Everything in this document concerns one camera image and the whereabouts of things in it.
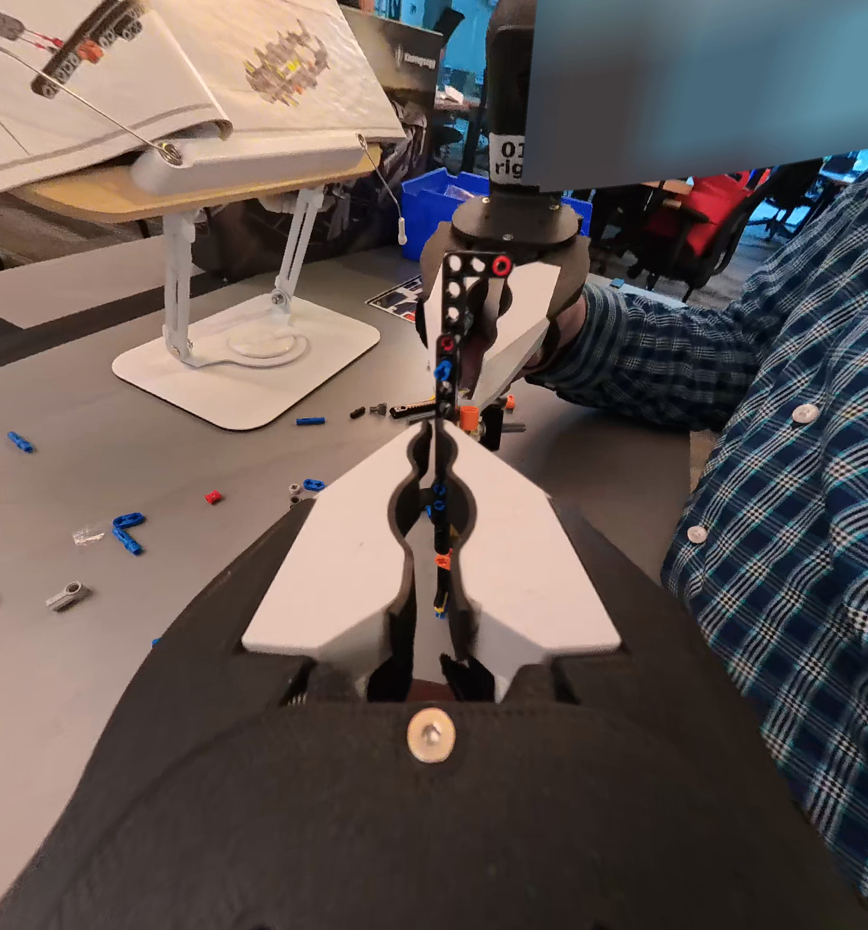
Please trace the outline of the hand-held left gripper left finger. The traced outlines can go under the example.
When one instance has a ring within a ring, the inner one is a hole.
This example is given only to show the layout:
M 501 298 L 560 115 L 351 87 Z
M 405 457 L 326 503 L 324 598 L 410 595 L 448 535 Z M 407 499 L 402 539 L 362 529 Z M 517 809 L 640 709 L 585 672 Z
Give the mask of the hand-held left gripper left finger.
M 371 701 L 401 701 L 414 678 L 417 595 L 407 541 L 425 510 L 431 426 L 414 425 L 311 501 L 242 635 L 258 654 L 344 670 Z

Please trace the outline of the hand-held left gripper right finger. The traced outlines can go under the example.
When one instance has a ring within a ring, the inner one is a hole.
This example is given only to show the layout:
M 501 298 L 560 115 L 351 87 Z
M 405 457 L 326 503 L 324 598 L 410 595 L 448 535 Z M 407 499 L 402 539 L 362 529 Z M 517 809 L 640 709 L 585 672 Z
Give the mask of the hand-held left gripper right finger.
M 462 431 L 442 433 L 469 518 L 451 565 L 472 609 L 472 657 L 496 698 L 525 666 L 617 651 L 622 639 L 550 497 Z

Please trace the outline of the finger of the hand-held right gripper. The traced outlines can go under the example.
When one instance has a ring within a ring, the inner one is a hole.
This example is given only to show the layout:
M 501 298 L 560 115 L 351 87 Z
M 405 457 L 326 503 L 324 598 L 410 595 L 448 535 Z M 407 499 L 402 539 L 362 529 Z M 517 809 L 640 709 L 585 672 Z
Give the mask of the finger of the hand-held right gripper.
M 510 273 L 503 293 L 494 344 L 485 353 L 479 381 L 467 403 L 485 407 L 519 377 L 540 348 L 549 327 L 547 314 L 559 267 L 533 262 Z
M 443 259 L 444 252 L 422 254 L 421 325 L 440 325 Z

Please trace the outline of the black lego chassis assembly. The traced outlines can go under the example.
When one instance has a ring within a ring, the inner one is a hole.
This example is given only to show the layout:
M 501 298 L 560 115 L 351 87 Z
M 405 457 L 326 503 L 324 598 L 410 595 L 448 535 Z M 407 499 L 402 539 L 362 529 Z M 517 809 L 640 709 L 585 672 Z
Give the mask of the black lego chassis assembly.
M 451 491 L 448 478 L 450 463 L 445 427 L 456 426 L 456 409 L 467 403 L 466 393 L 459 387 L 460 355 L 466 328 L 466 301 L 473 285 L 480 281 L 498 279 L 506 281 L 514 269 L 514 262 L 505 252 L 454 251 L 444 256 L 442 264 L 441 321 L 436 336 L 428 339 L 432 349 L 432 372 L 435 381 L 433 400 L 437 406 L 433 420 L 433 450 L 435 470 L 430 489 L 428 515 L 434 526 L 437 589 L 433 606 L 435 615 L 446 620 L 451 604 L 451 552 L 452 535 L 450 507 L 456 494 Z M 487 448 L 499 448 L 503 418 L 513 402 L 505 394 L 480 411 L 480 428 L 471 434 L 483 441 Z

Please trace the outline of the printed booklet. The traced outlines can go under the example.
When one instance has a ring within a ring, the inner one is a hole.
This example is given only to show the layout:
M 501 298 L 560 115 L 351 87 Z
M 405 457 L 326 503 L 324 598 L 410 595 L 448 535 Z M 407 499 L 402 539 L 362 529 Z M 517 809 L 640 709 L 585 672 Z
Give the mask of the printed booklet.
M 422 296 L 423 278 L 418 274 L 371 297 L 366 305 L 413 324 Z

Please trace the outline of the blue plastic bin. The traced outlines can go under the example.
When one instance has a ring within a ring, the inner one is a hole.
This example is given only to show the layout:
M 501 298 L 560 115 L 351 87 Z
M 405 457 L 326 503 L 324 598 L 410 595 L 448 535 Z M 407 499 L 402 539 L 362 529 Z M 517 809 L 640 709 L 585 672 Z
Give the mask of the blue plastic bin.
M 516 264 L 565 250 L 589 235 L 593 206 L 560 193 L 496 184 L 438 169 L 403 185 L 406 258 L 425 252 L 505 252 Z

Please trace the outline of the red office chair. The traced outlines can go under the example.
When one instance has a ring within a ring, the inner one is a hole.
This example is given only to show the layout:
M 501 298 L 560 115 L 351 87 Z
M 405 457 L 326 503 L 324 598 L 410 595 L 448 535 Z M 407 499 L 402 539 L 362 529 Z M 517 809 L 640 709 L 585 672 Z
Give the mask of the red office chair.
M 684 282 L 687 296 L 706 285 L 730 262 L 747 215 L 765 194 L 773 169 L 695 178 L 690 192 L 663 201 L 643 222 L 630 251 L 630 277 L 647 273 L 645 288 L 661 278 Z

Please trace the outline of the teal storage shelves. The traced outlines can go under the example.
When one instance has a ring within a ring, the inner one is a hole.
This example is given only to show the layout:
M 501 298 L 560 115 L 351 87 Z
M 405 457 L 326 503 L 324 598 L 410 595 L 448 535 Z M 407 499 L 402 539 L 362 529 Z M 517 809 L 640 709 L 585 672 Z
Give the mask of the teal storage shelves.
M 452 8 L 463 15 L 447 42 L 444 66 L 482 77 L 486 64 L 485 40 L 493 1 L 375 1 L 373 11 L 405 24 L 433 30 L 442 12 Z

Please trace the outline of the white flat-based stand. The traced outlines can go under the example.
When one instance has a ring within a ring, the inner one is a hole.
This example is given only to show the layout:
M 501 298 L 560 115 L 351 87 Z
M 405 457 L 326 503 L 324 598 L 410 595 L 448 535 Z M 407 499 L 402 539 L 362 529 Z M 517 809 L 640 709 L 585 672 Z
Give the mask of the white flat-based stand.
M 130 167 L 80 170 L 15 193 L 92 222 L 162 217 L 162 336 L 119 355 L 113 374 L 220 429 L 253 431 L 380 341 L 373 326 L 295 296 L 326 189 L 370 175 L 378 148 L 356 129 L 188 138 L 171 148 L 177 166 L 146 152 Z M 291 196 L 291 229 L 271 289 L 191 323 L 191 250 L 203 209 L 258 199 L 277 213 Z

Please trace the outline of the open instruction book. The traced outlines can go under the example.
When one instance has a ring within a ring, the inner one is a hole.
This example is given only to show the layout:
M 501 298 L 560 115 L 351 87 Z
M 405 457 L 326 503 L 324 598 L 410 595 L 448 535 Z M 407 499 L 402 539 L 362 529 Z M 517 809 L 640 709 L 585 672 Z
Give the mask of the open instruction book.
M 139 153 L 153 192 L 403 126 L 336 2 L 0 2 L 0 193 Z

